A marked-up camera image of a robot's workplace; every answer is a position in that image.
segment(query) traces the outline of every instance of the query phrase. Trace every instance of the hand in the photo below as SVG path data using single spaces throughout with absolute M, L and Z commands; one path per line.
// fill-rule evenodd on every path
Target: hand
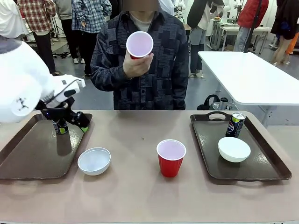
M 123 62 L 123 70 L 128 78 L 143 76 L 150 70 L 150 64 L 153 61 L 154 54 L 147 55 L 140 59 L 133 60 L 128 52 L 126 52 Z

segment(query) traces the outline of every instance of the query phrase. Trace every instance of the red plaid shirt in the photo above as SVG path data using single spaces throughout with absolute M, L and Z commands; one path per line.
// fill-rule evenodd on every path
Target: red plaid shirt
M 52 0 L 18 0 L 18 5 L 33 32 L 52 29 L 50 16 L 56 15 L 55 3 Z

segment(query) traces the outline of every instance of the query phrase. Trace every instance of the red plastic cup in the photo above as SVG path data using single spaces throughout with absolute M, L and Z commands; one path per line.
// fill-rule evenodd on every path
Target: red plastic cup
M 161 173 L 165 177 L 175 177 L 186 155 L 186 147 L 183 143 L 167 139 L 157 145 Z
M 134 32 L 127 39 L 127 51 L 132 59 L 139 59 L 149 55 L 153 47 L 153 38 L 143 31 Z

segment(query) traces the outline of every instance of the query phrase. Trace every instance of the gray hoodie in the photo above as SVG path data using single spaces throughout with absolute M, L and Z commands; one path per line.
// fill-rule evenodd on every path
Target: gray hoodie
M 71 19 L 71 0 L 54 0 L 56 12 L 61 20 Z

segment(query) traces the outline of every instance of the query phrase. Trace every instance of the soda can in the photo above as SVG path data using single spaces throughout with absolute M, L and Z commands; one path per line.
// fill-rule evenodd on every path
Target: soda can
M 228 130 L 226 131 L 225 136 L 238 138 L 245 119 L 246 116 L 244 114 L 239 112 L 233 113 L 229 121 Z
M 56 134 L 65 134 L 69 131 L 69 127 L 65 120 L 61 119 L 58 122 L 53 121 L 53 126 Z

